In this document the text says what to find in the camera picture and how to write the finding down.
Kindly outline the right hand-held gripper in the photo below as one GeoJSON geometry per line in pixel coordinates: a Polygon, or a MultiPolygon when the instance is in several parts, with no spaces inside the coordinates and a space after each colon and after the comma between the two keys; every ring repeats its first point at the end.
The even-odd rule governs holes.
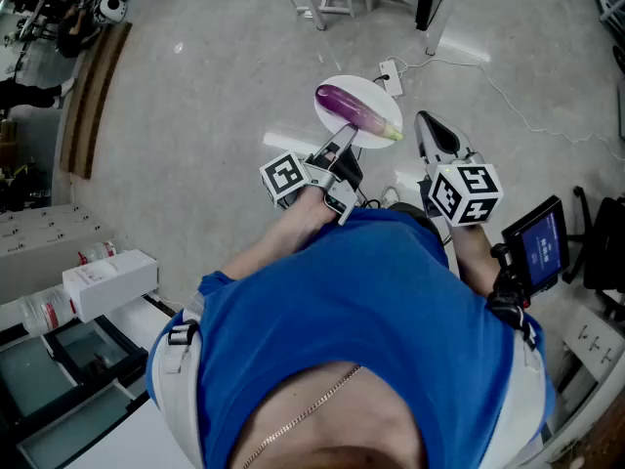
{"type": "Polygon", "coordinates": [[[420,110],[414,128],[425,160],[451,160],[429,164],[419,182],[426,214],[451,227],[486,223],[504,196],[494,166],[473,150],[464,132],[437,114],[420,110]]]}

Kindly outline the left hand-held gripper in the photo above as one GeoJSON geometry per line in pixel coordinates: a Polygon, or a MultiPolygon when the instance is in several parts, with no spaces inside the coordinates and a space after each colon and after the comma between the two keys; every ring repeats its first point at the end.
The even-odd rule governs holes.
{"type": "Polygon", "coordinates": [[[356,207],[356,190],[363,177],[352,151],[357,132],[357,127],[348,123],[316,154],[300,159],[287,151],[261,167],[260,175],[273,205],[286,209],[301,188],[316,187],[323,191],[324,204],[343,226],[356,207]]]}

